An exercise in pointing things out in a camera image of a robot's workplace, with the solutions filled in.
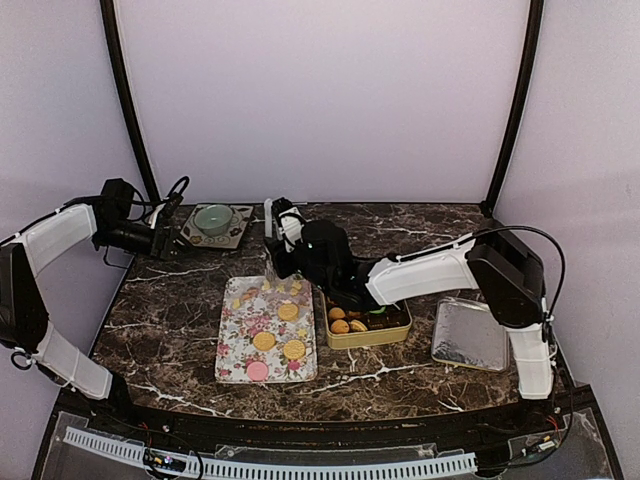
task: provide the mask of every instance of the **black cable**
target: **black cable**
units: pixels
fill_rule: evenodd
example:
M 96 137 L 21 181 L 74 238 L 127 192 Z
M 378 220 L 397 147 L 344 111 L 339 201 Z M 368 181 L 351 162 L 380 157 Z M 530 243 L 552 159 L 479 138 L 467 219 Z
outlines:
M 567 438 L 569 436 L 569 433 L 571 432 L 571 427 L 573 426 L 574 403 L 573 403 L 573 382 L 571 381 L 571 376 L 564 369 L 563 369 L 563 372 L 566 375 L 567 385 L 568 385 L 568 388 L 569 388 L 569 423 L 567 424 L 567 429 L 565 430 L 564 435 L 561 436 L 560 443 L 553 450 L 551 450 L 549 453 L 547 453 L 546 455 L 544 455 L 541 458 L 538 458 L 537 460 L 534 460 L 534 461 L 531 461 L 531 462 L 513 464 L 514 461 L 520 460 L 521 458 L 525 457 L 525 455 L 520 453 L 519 456 L 516 456 L 516 457 L 510 459 L 508 462 L 497 463 L 497 464 L 493 464 L 493 465 L 482 465 L 482 464 L 478 465 L 482 470 L 498 470 L 500 468 L 510 469 L 510 468 L 531 467 L 533 465 L 537 465 L 538 463 L 544 462 L 549 457 L 551 457 L 555 452 L 557 452 L 560 449 L 560 447 L 562 447 L 562 445 L 564 445 L 564 443 L 566 442 L 566 440 L 567 440 Z
M 13 352 L 11 354 L 11 363 L 13 364 L 14 367 L 16 367 L 18 370 L 22 370 L 23 372 L 26 372 L 27 370 L 29 370 L 33 364 L 32 363 L 26 363 L 24 365 L 20 365 L 17 361 L 16 358 L 17 357 L 23 357 L 25 358 L 27 361 L 30 359 L 29 355 L 26 355 L 22 352 Z
M 566 258 L 564 256 L 564 251 L 562 250 L 562 247 L 560 246 L 560 244 L 558 243 L 558 241 L 553 238 L 550 234 L 548 234 L 547 232 L 545 232 L 544 230 L 540 230 L 539 228 L 535 228 L 535 227 L 529 227 L 526 225 L 508 225 L 508 226 L 504 226 L 504 227 L 497 227 L 497 228 L 492 228 L 490 230 L 481 230 L 480 232 L 474 233 L 471 237 L 464 239 L 463 241 L 460 242 L 460 244 L 463 243 L 467 243 L 471 240 L 475 240 L 477 238 L 480 237 L 484 237 L 486 235 L 490 235 L 492 233 L 499 233 L 499 232 L 507 232 L 507 231 L 512 231 L 512 230 L 518 230 L 518 231 L 524 231 L 524 232 L 531 232 L 531 233 L 535 233 L 537 235 L 540 235 L 544 238 L 546 238 L 547 240 L 549 240 L 554 247 L 556 247 L 556 250 L 558 251 L 558 255 L 560 256 L 560 279 L 558 280 L 558 287 L 556 288 L 556 293 L 553 296 L 553 301 L 551 302 L 551 306 L 549 307 L 549 316 L 551 316 L 551 314 L 553 313 L 553 310 L 556 306 L 556 303 L 558 302 L 558 298 L 560 297 L 560 292 L 562 291 L 562 286 L 564 285 L 564 277 L 567 271 L 567 261 Z
M 193 446 L 187 442 L 184 438 L 180 438 L 177 435 L 174 435 L 173 433 L 169 433 L 169 432 L 164 432 L 162 430 L 153 430 L 151 428 L 142 428 L 142 427 L 136 427 L 134 425 L 131 425 L 127 422 L 123 422 L 122 420 L 117 419 L 116 417 L 106 413 L 106 412 L 102 412 L 104 415 L 106 415 L 107 417 L 109 417 L 111 420 L 119 423 L 120 425 L 124 425 L 125 427 L 129 427 L 132 430 L 137 430 L 139 432 L 146 432 L 146 433 L 153 433 L 153 434 L 159 434 L 159 435 L 165 435 L 169 438 L 173 438 L 174 440 L 177 440 L 178 442 L 181 442 L 182 444 L 184 444 L 187 448 L 189 448 L 196 456 L 196 458 L 198 459 L 198 466 L 200 471 L 198 472 L 198 477 L 196 478 L 196 480 L 202 480 L 202 477 L 204 475 L 204 462 L 202 461 L 202 456 L 200 455 L 200 453 L 193 448 Z
M 158 205 L 163 205 L 165 203 L 167 203 L 170 199 L 169 198 L 164 198 L 162 200 L 158 200 L 157 202 L 147 202 L 147 201 L 143 201 L 143 200 L 130 200 L 128 198 L 120 198 L 120 197 L 108 197 L 106 195 L 90 195 L 87 197 L 76 197 L 73 198 L 71 200 L 69 200 L 68 202 L 66 202 L 64 204 L 65 207 L 71 207 L 73 205 L 77 205 L 79 203 L 86 203 L 91 205 L 92 203 L 99 201 L 99 200 L 105 200 L 105 199 L 113 199 L 113 200 L 117 200 L 120 202 L 127 202 L 130 203 L 131 205 L 137 205 L 137 206 L 144 206 L 144 207 L 157 207 Z
M 307 221 L 302 217 L 302 215 L 298 215 L 297 213 L 294 213 L 294 212 L 284 212 L 284 213 L 281 213 L 280 215 L 277 215 L 277 216 L 276 216 L 276 222 L 277 222 L 277 224 L 278 224 L 278 227 L 279 227 L 279 228 L 282 228 L 282 222 L 280 221 L 280 219 L 281 219 L 282 217 L 291 217 L 291 218 L 295 218 L 295 219 L 296 219 L 296 220 L 298 220 L 302 225 L 306 225 L 306 223 L 307 223 Z M 296 246 L 294 245 L 294 243 L 293 243 L 291 240 L 289 240 L 289 237 L 287 237 L 287 234 L 284 232 L 284 229 L 283 229 L 283 232 L 282 232 L 282 239 L 283 239 L 286 243 L 288 243 L 288 244 L 289 244 L 289 246 L 290 246 L 291 248 L 296 248 Z
M 0 247 L 3 245 L 6 245 L 9 242 L 12 242 L 13 240 L 16 239 L 16 235 L 22 235 L 24 232 L 26 232 L 27 230 L 29 230 L 31 227 L 37 225 L 38 223 L 47 220 L 48 218 L 51 218 L 55 215 L 57 215 L 59 212 L 61 212 L 62 210 L 65 210 L 67 207 L 62 207 L 60 208 L 58 211 L 53 211 L 50 213 L 47 213 L 46 215 L 43 215 L 42 217 L 40 217 L 37 220 L 34 220 L 33 222 L 31 222 L 29 225 L 27 225 L 26 227 L 22 228 L 21 230 L 19 230 L 18 232 L 16 232 L 15 234 L 11 235 L 10 237 L 5 238 L 4 240 L 2 240 L 0 242 Z
M 171 195 L 173 195 L 174 193 L 176 193 L 176 189 L 178 188 L 178 185 L 180 185 L 181 183 L 184 183 L 184 185 L 182 185 L 182 188 L 180 189 L 178 193 L 178 195 L 182 195 L 184 193 L 184 191 L 187 189 L 187 187 L 189 186 L 189 182 L 191 182 L 191 179 L 185 175 L 184 177 L 180 178 L 176 183 L 173 184 L 173 187 L 171 187 L 171 189 L 169 190 L 169 193 L 167 194 L 167 197 L 171 197 Z
M 131 188 L 133 188 L 133 192 L 138 195 L 138 198 L 140 199 L 141 202 L 144 202 L 144 197 L 142 196 L 142 194 L 140 193 L 140 190 L 138 190 L 136 187 L 134 187 L 133 185 L 131 186 Z M 150 212 L 147 212 L 147 207 L 146 206 L 142 206 L 142 213 L 140 214 L 140 216 L 138 218 L 134 218 L 133 220 L 131 220 L 132 222 L 140 222 L 142 221 L 147 215 L 149 215 L 153 210 L 151 210 Z
M 107 267 L 120 268 L 122 270 L 129 270 L 129 267 L 125 267 L 123 265 L 116 265 L 115 263 L 109 262 L 109 260 L 107 259 L 107 255 L 109 255 L 109 245 L 107 245 L 106 248 L 104 249 L 104 256 L 102 257 L 103 263 Z
M 305 220 L 305 218 L 302 215 L 299 215 L 297 213 L 294 212 L 284 212 L 281 213 L 280 215 L 278 215 L 278 220 L 282 217 L 291 217 L 291 218 L 295 218 L 296 220 L 298 220 L 301 224 L 306 225 L 307 220 Z

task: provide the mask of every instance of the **small bowl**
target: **small bowl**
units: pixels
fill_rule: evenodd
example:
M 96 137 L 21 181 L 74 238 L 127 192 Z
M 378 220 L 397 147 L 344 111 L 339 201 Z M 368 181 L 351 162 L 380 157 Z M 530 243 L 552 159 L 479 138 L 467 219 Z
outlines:
M 217 237 L 229 230 L 233 210 L 226 205 L 209 205 L 196 213 L 193 223 L 208 237 Z

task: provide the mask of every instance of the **dark marble table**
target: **dark marble table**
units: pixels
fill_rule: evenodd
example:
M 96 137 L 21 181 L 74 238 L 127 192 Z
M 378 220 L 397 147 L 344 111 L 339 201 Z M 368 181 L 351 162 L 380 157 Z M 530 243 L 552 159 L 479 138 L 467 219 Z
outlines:
M 183 223 L 192 207 L 181 207 Z M 473 205 L 318 204 L 307 218 L 344 227 L 354 253 L 410 253 L 448 242 L 480 224 Z M 446 294 L 408 301 L 414 326 L 404 343 L 335 351 L 316 315 L 318 375 L 299 384 L 223 385 L 214 362 L 224 285 L 262 275 L 263 218 L 258 208 L 241 247 L 187 253 L 173 261 L 142 257 L 117 294 L 94 352 L 126 378 L 137 404 L 244 419 L 347 421 L 409 418 L 517 401 L 517 373 L 452 368 L 431 359 L 436 305 Z M 477 292 L 449 292 L 477 298 Z M 320 311 L 315 295 L 316 312 Z

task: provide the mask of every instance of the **black frame pole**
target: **black frame pole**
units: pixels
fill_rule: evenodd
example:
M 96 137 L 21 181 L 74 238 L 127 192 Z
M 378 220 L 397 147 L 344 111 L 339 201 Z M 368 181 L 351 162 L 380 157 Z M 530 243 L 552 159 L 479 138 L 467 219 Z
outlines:
M 151 170 L 151 163 L 149 162 L 149 157 L 144 147 L 138 117 L 136 116 L 136 110 L 133 106 L 133 97 L 131 96 L 127 70 L 122 55 L 122 45 L 120 44 L 118 21 L 116 19 L 113 0 L 100 0 L 100 8 L 102 10 L 102 22 L 104 24 L 104 33 L 107 39 L 113 77 L 116 81 L 116 88 L 118 90 L 118 96 L 120 97 L 120 106 L 122 107 L 122 114 L 127 125 L 127 131 L 129 132 L 133 153 L 136 157 L 138 169 L 140 170 L 140 175 L 149 200 L 157 202 L 160 200 L 160 192 L 158 191 L 158 184 Z
M 544 0 L 531 0 L 529 6 L 529 20 L 527 21 L 527 32 L 524 39 L 524 47 L 522 49 L 522 60 L 520 61 L 520 71 L 518 72 L 518 80 L 516 81 L 516 89 L 513 94 L 513 102 L 511 103 L 511 111 L 509 112 L 509 120 L 507 128 L 502 139 L 502 146 L 498 154 L 498 161 L 493 172 L 491 185 L 487 198 L 480 203 L 480 210 L 485 217 L 492 217 L 493 211 L 498 203 L 500 190 L 507 175 L 509 162 L 513 154 L 513 147 L 518 136 L 518 129 L 522 120 L 524 105 L 527 100 L 527 92 L 529 91 L 529 83 L 531 82 L 531 73 L 533 72 L 533 63 L 536 56 L 536 48 L 538 46 L 538 37 L 540 36 L 540 26 L 542 25 L 542 11 L 544 9 Z

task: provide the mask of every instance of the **light purple wall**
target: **light purple wall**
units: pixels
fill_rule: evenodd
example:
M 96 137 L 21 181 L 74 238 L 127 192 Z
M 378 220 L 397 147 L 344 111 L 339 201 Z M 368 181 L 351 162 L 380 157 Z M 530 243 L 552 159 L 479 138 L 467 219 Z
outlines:
M 0 236 L 109 177 L 138 184 L 99 2 L 0 1 Z M 87 243 L 38 279 L 58 329 L 88 351 L 121 278 Z M 58 388 L 0 350 L 0 478 L 29 478 Z
M 558 334 L 627 478 L 640 478 L 639 2 L 547 2 L 497 218 L 542 227 L 565 248 Z
M 483 199 L 528 0 L 118 2 L 161 189 L 187 201 Z

